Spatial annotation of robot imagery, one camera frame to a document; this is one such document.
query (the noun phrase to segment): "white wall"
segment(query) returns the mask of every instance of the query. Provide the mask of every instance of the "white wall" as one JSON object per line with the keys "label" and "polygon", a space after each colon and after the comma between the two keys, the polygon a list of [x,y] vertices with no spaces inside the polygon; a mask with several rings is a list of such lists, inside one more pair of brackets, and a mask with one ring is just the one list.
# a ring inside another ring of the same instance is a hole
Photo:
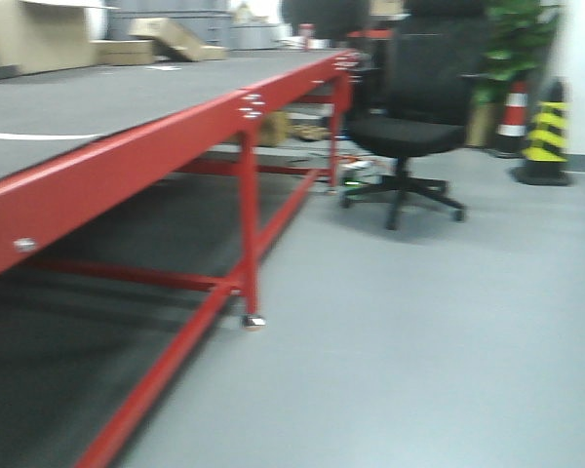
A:
{"label": "white wall", "polygon": [[585,0],[565,0],[565,23],[549,75],[560,76],[568,94],[568,154],[585,154]]}

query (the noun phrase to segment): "chair backrest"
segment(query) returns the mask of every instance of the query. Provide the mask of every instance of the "chair backrest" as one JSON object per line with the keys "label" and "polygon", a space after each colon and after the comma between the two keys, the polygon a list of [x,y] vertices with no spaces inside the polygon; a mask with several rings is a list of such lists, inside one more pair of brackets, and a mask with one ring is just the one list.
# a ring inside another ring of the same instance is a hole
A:
{"label": "chair backrest", "polygon": [[484,0],[406,0],[388,47],[385,103],[395,118],[466,125],[489,23]]}

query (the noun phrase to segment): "gray tabletop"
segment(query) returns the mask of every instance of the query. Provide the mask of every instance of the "gray tabletop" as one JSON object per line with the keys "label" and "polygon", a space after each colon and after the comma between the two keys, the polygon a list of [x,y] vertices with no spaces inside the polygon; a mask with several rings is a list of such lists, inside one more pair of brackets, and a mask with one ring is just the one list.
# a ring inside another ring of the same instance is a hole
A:
{"label": "gray tabletop", "polygon": [[2,80],[0,179],[333,53],[239,52],[219,61],[95,66]]}

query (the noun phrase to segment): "box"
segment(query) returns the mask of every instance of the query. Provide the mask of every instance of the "box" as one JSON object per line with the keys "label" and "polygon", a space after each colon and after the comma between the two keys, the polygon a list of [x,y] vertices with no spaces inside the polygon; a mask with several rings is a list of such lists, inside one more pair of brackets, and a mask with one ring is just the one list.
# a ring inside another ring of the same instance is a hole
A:
{"label": "box", "polygon": [[0,0],[0,65],[24,74],[94,65],[87,1],[67,1]]}
{"label": "box", "polygon": [[156,61],[154,41],[93,41],[97,63],[107,65],[149,65]]}
{"label": "box", "polygon": [[231,48],[232,15],[218,12],[143,12],[124,13],[115,10],[108,16],[108,37],[114,41],[134,39],[129,32],[134,19],[137,18],[171,18],[185,29],[191,31],[203,42],[211,46]]}
{"label": "box", "polygon": [[161,53],[170,56],[170,59],[200,61],[227,58],[227,49],[207,45],[192,31],[170,18],[134,19],[130,35],[155,40],[163,48]]}
{"label": "box", "polygon": [[370,0],[371,15],[400,15],[403,0]]}
{"label": "box", "polygon": [[[287,112],[276,110],[264,116],[258,134],[258,146],[275,147],[288,138],[291,121]],[[237,136],[227,139],[226,143],[238,143]]]}
{"label": "box", "polygon": [[237,51],[277,49],[278,24],[260,22],[232,26],[232,47]]}

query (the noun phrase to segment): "green leaves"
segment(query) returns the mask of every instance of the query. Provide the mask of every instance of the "green leaves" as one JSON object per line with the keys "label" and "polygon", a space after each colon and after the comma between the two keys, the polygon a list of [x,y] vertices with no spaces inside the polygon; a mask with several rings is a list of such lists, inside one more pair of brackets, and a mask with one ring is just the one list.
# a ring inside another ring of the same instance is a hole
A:
{"label": "green leaves", "polygon": [[536,54],[557,32],[560,6],[540,0],[487,0],[492,33],[486,51],[486,80],[475,89],[475,102],[501,102],[516,77],[540,65]]}

